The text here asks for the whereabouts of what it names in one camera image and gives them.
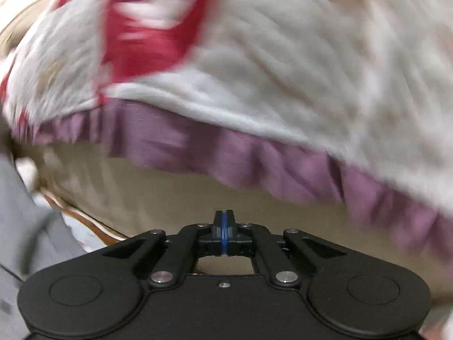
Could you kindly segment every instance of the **circular cap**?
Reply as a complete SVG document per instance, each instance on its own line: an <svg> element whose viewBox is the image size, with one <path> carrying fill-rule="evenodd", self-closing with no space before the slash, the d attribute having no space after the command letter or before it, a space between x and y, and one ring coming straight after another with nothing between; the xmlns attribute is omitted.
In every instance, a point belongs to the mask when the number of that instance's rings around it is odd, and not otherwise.
<svg viewBox="0 0 453 340"><path fill-rule="evenodd" d="M173 279L173 274L168 271L157 271L151 275L151 280L159 284L170 282Z"/></svg>
<svg viewBox="0 0 453 340"><path fill-rule="evenodd" d="M78 307L98 298L102 285L95 277L77 275L63 277L50 287L50 297L57 303Z"/></svg>
<svg viewBox="0 0 453 340"><path fill-rule="evenodd" d="M282 271L276 274L275 278L283 283L291 283L298 279L297 273L292 271Z"/></svg>
<svg viewBox="0 0 453 340"><path fill-rule="evenodd" d="M29 326L52 339L91 339L110 331L135 311L142 298L139 281L115 263L103 272L94 272L91 266L92 274L88 267L85 274L71 275L64 264L63 269L57 265L38 272L20 288L20 313ZM77 268L84 271L82 264Z"/></svg>
<svg viewBox="0 0 453 340"><path fill-rule="evenodd" d="M388 265L366 274L354 273L353 264L337 268L345 271L319 271L307 298L323 319L347 334L368 339L405 334L428 314L430 291L416 274Z"/></svg>
<svg viewBox="0 0 453 340"><path fill-rule="evenodd" d="M399 295L399 286L382 275L359 275L349 280L347 291L356 300L380 305L390 303Z"/></svg>

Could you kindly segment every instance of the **brown trim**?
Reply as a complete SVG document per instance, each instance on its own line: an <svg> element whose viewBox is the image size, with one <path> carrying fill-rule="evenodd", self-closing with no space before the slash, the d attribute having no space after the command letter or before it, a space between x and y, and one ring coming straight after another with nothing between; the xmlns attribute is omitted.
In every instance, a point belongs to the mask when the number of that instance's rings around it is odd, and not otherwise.
<svg viewBox="0 0 453 340"><path fill-rule="evenodd" d="M89 228L93 233L96 234L96 236L102 240L102 242L106 245L112 245L112 244L115 244L115 243L118 243L120 242L120 240L118 239L115 239L114 237L111 237L110 235L104 233L101 229L99 229L95 224L93 224L93 222L87 220L86 218L84 218L83 216L73 212L73 211L70 211L68 209L65 209L65 208L61 208L60 206L58 206L50 197L48 197L47 195L44 195L44 198L46 198L46 201L50 204L50 206L53 208L53 209L58 209L60 210L62 213L64 213L65 215L68 215L68 216L71 216L73 218L75 218L78 222L80 222L81 224L85 225L87 228Z"/></svg>

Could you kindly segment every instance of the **ruffled trim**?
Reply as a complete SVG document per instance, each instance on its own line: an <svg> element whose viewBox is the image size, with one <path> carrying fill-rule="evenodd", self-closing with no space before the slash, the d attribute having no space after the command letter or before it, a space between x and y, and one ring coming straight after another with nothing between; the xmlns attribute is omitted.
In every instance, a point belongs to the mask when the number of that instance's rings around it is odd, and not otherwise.
<svg viewBox="0 0 453 340"><path fill-rule="evenodd" d="M99 144L110 157L173 173L259 187L293 203L343 202L357 226L385 228L401 249L428 247L453 263L453 221L326 152L201 123L142 102L98 108L13 129L21 142Z"/></svg>

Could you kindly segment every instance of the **white fabric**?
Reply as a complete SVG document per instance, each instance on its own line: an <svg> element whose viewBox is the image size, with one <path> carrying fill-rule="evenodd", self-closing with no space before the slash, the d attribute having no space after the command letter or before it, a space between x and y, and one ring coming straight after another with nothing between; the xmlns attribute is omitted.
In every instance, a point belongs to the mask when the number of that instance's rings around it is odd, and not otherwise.
<svg viewBox="0 0 453 340"><path fill-rule="evenodd" d="M27 34L11 123L96 106L106 2L71 0ZM158 7L134 14L166 27L186 12ZM107 94L326 150L452 214L452 13L453 0L215 0L189 58Z"/></svg>

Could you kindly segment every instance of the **gray fabric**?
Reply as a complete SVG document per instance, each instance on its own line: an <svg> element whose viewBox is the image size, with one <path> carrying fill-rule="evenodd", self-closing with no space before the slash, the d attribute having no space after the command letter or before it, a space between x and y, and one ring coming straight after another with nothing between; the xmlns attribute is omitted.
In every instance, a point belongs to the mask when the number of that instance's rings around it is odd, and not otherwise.
<svg viewBox="0 0 453 340"><path fill-rule="evenodd" d="M38 229L44 220L48 221L47 226ZM36 206L11 158L1 150L0 241L0 264L23 280L27 278L27 271L32 274L85 252L58 211ZM2 340L20 340L28 334L16 305L19 286L10 273L0 269Z"/></svg>

